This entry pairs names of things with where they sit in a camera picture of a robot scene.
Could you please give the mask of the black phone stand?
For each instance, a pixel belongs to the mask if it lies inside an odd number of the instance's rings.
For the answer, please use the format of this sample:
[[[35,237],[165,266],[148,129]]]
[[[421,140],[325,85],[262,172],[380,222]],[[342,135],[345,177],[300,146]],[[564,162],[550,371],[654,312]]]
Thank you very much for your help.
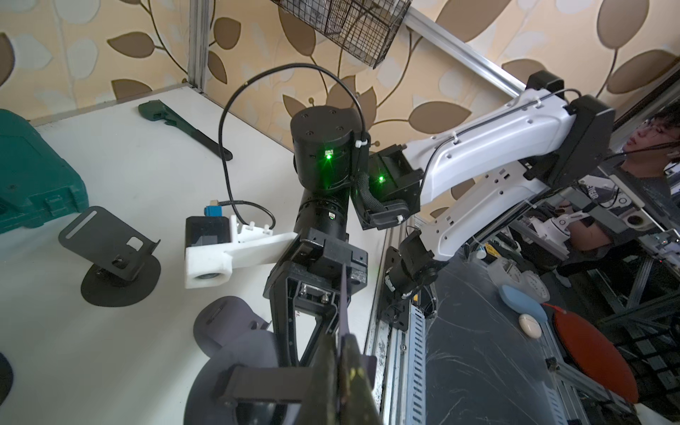
[[[153,256],[159,244],[104,207],[85,210],[60,232],[58,242],[92,264],[81,296],[93,306],[132,306],[151,295],[159,281],[161,265]]]
[[[11,363],[0,353],[0,404],[8,398],[14,382],[14,373]]]

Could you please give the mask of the green black hand tool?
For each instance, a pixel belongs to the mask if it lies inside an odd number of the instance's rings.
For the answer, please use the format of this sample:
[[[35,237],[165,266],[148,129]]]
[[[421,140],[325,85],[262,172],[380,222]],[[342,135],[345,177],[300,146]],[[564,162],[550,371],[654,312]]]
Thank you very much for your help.
[[[162,121],[166,125],[180,129],[184,134],[190,136],[203,147],[207,148],[216,156],[231,161],[233,154],[227,148],[220,147],[219,144],[209,136],[193,127],[187,120],[184,120],[178,113],[160,100],[151,100],[140,104],[137,107],[140,115],[149,121]]]

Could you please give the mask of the person with glasses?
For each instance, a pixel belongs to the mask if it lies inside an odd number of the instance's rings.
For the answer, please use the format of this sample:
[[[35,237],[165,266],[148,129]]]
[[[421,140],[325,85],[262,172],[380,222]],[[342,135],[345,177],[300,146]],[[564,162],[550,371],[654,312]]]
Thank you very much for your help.
[[[620,168],[626,176],[640,180],[653,192],[669,199],[671,189],[665,169],[679,162],[679,102],[667,104],[641,123],[623,145],[622,153],[624,161]],[[616,233],[587,217],[570,223],[567,230],[570,254],[554,269],[554,274],[568,287],[570,276],[598,267],[601,260],[611,260],[618,254],[629,255],[633,242],[655,233],[656,228],[645,231],[628,228]]]

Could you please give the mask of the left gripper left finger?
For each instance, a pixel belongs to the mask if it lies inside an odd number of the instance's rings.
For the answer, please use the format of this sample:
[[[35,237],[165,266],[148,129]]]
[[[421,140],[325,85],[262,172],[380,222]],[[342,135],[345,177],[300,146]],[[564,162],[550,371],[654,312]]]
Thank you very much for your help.
[[[313,361],[313,377],[307,392],[307,423],[336,424],[338,421],[338,355],[336,338],[325,335]]]

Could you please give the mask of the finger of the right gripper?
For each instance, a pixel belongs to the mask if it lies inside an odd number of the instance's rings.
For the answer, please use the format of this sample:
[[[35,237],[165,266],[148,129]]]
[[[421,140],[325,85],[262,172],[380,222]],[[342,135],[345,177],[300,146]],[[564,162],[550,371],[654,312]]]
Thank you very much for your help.
[[[300,265],[278,265],[269,278],[264,296],[270,302],[272,325],[282,367],[300,365],[297,351],[296,298],[302,268]]]
[[[307,367],[311,364],[321,337],[334,334],[338,329],[341,300],[341,297],[328,297],[327,299],[321,297],[320,299],[302,299],[299,302],[299,311],[315,319],[315,328],[300,358],[301,366]]]

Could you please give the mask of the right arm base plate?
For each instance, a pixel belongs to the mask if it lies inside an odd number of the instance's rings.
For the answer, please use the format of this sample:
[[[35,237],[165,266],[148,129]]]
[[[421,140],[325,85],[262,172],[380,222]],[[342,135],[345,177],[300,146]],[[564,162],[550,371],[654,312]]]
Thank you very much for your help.
[[[407,271],[407,265],[397,248],[388,248],[384,265],[377,316],[391,327],[407,331],[415,280]]]

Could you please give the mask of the green plastic tool case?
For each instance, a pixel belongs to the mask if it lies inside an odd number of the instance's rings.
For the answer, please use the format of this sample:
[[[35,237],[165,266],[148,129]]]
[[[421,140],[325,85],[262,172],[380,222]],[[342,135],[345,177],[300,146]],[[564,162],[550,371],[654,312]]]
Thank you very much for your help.
[[[1,232],[38,228],[89,207],[74,168],[27,120],[1,111]]]

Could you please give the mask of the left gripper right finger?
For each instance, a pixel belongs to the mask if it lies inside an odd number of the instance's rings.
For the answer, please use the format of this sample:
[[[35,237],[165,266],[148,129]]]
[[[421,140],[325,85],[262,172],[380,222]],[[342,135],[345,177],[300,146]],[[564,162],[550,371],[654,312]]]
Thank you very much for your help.
[[[356,337],[341,338],[338,368],[338,420],[340,424],[381,424],[369,373]]]

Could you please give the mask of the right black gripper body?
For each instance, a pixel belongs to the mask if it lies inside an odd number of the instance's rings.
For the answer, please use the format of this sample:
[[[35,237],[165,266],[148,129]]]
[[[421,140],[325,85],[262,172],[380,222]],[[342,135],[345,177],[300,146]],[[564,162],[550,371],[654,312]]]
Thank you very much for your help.
[[[293,278],[317,288],[340,290],[343,267],[346,268],[350,294],[366,288],[368,253],[318,229],[308,228],[284,249],[274,265],[270,273],[270,290],[283,278]]]

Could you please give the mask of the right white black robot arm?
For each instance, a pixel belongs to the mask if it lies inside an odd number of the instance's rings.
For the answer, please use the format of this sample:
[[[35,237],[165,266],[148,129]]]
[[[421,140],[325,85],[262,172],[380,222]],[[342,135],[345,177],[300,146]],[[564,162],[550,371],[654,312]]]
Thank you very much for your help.
[[[368,256],[348,241],[349,209],[364,229],[394,228],[448,189],[476,180],[403,240],[387,264],[380,311],[398,323],[408,299],[434,283],[469,239],[516,205],[593,170],[607,154],[616,113],[590,95],[570,101],[565,91],[561,79],[537,72],[495,112],[380,152],[370,152],[358,103],[297,112],[290,132],[304,195],[295,239],[265,288],[281,365],[309,365],[321,337],[338,329],[350,296],[366,286]]]

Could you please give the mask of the white computer mouse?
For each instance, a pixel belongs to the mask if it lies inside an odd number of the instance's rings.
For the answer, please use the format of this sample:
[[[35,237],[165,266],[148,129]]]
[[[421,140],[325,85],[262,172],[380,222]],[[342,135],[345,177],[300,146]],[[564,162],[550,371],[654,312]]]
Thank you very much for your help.
[[[540,339],[543,331],[539,322],[527,313],[523,313],[518,318],[521,331],[531,339]]]

